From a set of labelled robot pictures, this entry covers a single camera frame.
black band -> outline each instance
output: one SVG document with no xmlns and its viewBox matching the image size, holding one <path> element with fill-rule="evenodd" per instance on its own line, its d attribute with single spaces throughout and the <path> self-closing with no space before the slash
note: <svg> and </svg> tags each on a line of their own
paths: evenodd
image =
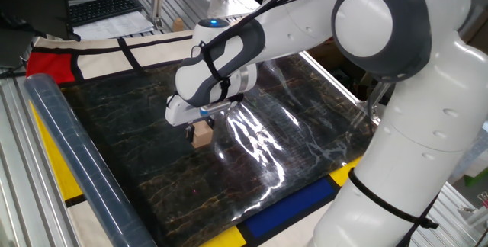
<svg viewBox="0 0 488 247">
<path fill-rule="evenodd" d="M 78 55 L 71 55 L 71 60 L 69 63 L 71 73 L 75 78 L 76 82 L 83 81 L 83 74 L 82 70 L 78 67 Z"/>
<path fill-rule="evenodd" d="M 220 97 L 217 102 L 221 102 L 222 100 L 226 99 L 227 92 L 229 91 L 230 87 L 230 78 L 228 77 L 222 77 L 219 75 L 219 72 L 215 68 L 214 61 L 212 60 L 212 56 L 210 56 L 210 50 L 206 48 L 204 43 L 200 43 L 199 45 L 201 47 L 201 53 L 204 56 L 205 63 L 207 64 L 208 69 L 212 73 L 212 76 L 220 82 L 220 87 L 222 88 L 222 92 L 220 93 Z"/>
<path fill-rule="evenodd" d="M 359 181 L 358 177 L 354 173 L 354 168 L 351 168 L 351 171 L 349 172 L 349 179 L 351 180 L 352 184 L 354 184 L 356 188 L 359 189 L 359 191 L 361 191 L 366 197 L 369 197 L 369 199 L 378 204 L 380 207 L 401 218 L 402 220 L 415 223 L 416 225 L 420 225 L 422 228 L 426 229 L 437 229 L 437 227 L 439 226 L 437 223 L 432 222 L 426 217 L 414 217 L 409 213 L 405 213 L 399 209 L 396 209 L 393 205 L 387 203 L 381 197 L 378 197 L 361 181 Z"/>
<path fill-rule="evenodd" d="M 125 57 L 127 58 L 127 61 L 129 61 L 130 65 L 134 69 L 142 69 L 139 63 L 137 62 L 136 58 L 130 51 L 129 47 L 127 46 L 127 43 L 125 42 L 124 38 L 119 38 L 117 39 L 119 42 L 119 46 L 122 49 L 122 52 L 124 53 Z"/>
</svg>

dark stone slab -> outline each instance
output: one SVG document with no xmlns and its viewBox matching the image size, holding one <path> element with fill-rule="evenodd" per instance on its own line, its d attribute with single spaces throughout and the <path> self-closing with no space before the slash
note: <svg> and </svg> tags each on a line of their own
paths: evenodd
<svg viewBox="0 0 488 247">
<path fill-rule="evenodd" d="M 259 66 L 210 146 L 165 120 L 176 66 L 63 94 L 159 245 L 198 246 L 363 154 L 368 123 L 301 56 Z"/>
</svg>

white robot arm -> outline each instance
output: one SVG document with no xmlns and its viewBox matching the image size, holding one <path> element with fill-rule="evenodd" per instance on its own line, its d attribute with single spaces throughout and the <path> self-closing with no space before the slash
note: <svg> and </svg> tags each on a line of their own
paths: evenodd
<svg viewBox="0 0 488 247">
<path fill-rule="evenodd" d="M 397 82 L 355 177 L 383 202 L 418 217 L 488 115 L 488 57 L 458 33 L 471 6 L 471 0 L 267 0 L 232 27 L 201 21 L 195 57 L 176 73 L 178 94 L 168 98 L 166 119 L 177 126 L 232 107 L 254 86 L 254 63 L 334 36 L 354 64 L 378 81 Z M 360 188 L 344 184 L 310 247 L 395 246 L 413 226 Z"/>
</svg>

white fabric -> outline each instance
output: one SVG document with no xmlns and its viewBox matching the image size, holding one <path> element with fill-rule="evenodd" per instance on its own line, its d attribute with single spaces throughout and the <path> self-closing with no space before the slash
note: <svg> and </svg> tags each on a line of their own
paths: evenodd
<svg viewBox="0 0 488 247">
<path fill-rule="evenodd" d="M 68 215 L 82 247 L 112 246 L 88 201 L 68 208 Z"/>
<path fill-rule="evenodd" d="M 320 218 L 329 209 L 329 202 L 322 208 L 316 210 L 310 215 L 304 217 L 297 223 L 281 231 L 281 233 L 270 238 L 267 242 L 261 244 L 261 247 L 297 247 L 305 246 L 312 239 L 313 229 L 319 222 Z"/>
<path fill-rule="evenodd" d="M 132 69 L 122 51 L 79 56 L 78 67 L 82 71 L 84 79 L 93 79 L 98 76 Z"/>
<path fill-rule="evenodd" d="M 139 65 L 144 67 L 154 65 L 156 63 L 164 63 L 190 57 L 191 45 L 191 39 L 189 39 L 158 44 L 150 47 L 136 48 L 132 49 L 130 52 L 132 52 L 134 57 L 137 59 Z"/>
</svg>

computer monitor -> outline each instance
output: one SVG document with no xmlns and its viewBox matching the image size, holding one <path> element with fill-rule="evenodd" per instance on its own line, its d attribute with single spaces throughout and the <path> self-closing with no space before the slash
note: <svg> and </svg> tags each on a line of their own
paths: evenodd
<svg viewBox="0 0 488 247">
<path fill-rule="evenodd" d="M 80 40 L 69 22 L 67 0 L 0 0 L 0 14 L 1 67 L 18 66 L 34 33 Z"/>
<path fill-rule="evenodd" d="M 0 0 L 0 10 L 26 21 L 43 34 L 79 40 L 69 22 L 67 0 Z"/>
</svg>

